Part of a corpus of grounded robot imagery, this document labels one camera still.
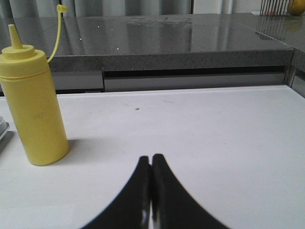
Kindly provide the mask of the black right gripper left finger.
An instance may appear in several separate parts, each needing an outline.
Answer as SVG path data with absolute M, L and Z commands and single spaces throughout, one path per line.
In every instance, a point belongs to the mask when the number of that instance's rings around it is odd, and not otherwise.
M 84 229 L 147 229 L 150 217 L 149 158 L 139 158 L 135 170 L 116 198 Z

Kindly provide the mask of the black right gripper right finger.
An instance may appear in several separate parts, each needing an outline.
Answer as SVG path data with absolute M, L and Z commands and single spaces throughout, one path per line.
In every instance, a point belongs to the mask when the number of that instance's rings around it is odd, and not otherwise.
M 226 229 L 185 190 L 162 154 L 152 158 L 151 200 L 155 229 Z

